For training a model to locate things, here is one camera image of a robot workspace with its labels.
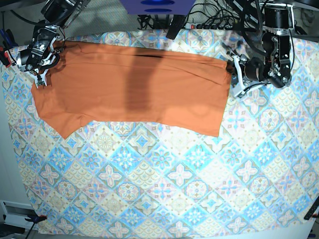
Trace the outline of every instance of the power strip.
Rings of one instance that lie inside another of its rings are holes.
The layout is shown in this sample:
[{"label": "power strip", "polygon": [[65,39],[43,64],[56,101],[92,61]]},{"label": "power strip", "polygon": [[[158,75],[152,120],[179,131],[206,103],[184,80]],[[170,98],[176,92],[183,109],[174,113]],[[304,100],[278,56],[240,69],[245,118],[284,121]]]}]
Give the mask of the power strip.
[{"label": "power strip", "polygon": [[193,23],[193,22],[190,23],[190,22],[188,22],[188,23],[185,24],[185,29],[214,29],[214,30],[217,30],[217,29],[223,30],[223,29],[225,29],[225,30],[231,30],[232,27],[229,26],[229,25],[226,25],[224,27],[224,24],[213,24],[213,25],[210,26],[210,24],[205,24],[204,25],[203,23]]},{"label": "power strip", "polygon": [[309,209],[309,211],[305,215],[304,219],[309,220],[313,216],[313,214],[315,213],[315,211],[317,210],[318,207],[319,207],[319,197],[317,197],[316,201],[311,206],[311,208]]}]

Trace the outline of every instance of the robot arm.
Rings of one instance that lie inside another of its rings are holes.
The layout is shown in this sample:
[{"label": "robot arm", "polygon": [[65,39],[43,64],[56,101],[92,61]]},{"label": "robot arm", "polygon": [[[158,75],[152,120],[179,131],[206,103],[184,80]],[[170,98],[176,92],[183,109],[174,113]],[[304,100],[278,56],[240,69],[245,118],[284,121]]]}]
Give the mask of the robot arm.
[{"label": "robot arm", "polygon": [[260,42],[262,50],[254,46],[242,31],[247,43],[253,50],[256,48],[255,51],[260,57],[248,59],[246,56],[230,52],[238,79],[238,84],[233,88],[234,96],[242,98],[247,92],[267,84],[272,84],[276,88],[291,84],[290,31],[294,28],[292,5],[274,1],[265,4],[265,33]]},{"label": "robot arm", "polygon": [[53,43],[60,37],[58,28],[65,29],[86,8],[90,0],[49,0],[41,13],[45,20],[35,24],[32,43],[17,55],[20,71],[35,75],[36,85],[46,85],[41,72],[59,62],[63,48],[55,49]]}]

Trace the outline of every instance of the t-shirt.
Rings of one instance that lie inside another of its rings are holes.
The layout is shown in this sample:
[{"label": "t-shirt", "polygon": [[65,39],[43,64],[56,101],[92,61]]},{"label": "t-shirt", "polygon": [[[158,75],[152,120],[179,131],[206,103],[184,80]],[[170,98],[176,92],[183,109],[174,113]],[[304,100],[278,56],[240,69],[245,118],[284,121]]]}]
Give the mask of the t-shirt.
[{"label": "t-shirt", "polygon": [[63,138],[96,121],[151,121],[218,136],[231,76],[225,61],[137,47],[67,41],[46,87],[32,87],[40,118]]}]

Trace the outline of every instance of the fabric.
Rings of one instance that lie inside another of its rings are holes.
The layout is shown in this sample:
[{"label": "fabric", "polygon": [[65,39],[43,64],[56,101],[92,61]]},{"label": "fabric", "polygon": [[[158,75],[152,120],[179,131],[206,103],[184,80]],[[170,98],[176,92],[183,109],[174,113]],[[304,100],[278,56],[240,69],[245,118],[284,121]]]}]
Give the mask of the fabric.
[{"label": "fabric", "polygon": [[[161,30],[72,40],[223,60],[222,43],[240,54],[247,46],[234,32],[201,29],[183,30],[175,41]],[[305,223],[319,196],[319,46],[294,44],[292,85],[263,87],[243,102],[230,94],[219,137],[161,123],[93,121],[63,139],[38,117],[33,82],[1,66],[21,178],[30,204],[48,216],[39,232],[172,239]]]},{"label": "fabric", "polygon": [[65,47],[51,85],[31,90],[39,116],[63,138],[92,120],[160,122],[218,136],[227,62],[86,42]]}]

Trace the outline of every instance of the screw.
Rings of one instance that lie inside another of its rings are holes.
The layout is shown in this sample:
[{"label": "screw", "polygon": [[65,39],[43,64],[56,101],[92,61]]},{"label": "screw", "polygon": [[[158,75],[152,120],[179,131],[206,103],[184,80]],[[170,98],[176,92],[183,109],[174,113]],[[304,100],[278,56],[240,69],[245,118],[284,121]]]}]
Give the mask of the screw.
[{"label": "screw", "polygon": [[283,78],[283,82],[288,83],[288,78],[286,76]]},{"label": "screw", "polygon": [[28,64],[27,66],[26,66],[26,69],[28,70],[28,71],[30,71],[30,70],[32,70],[32,65],[30,65],[30,64]]}]

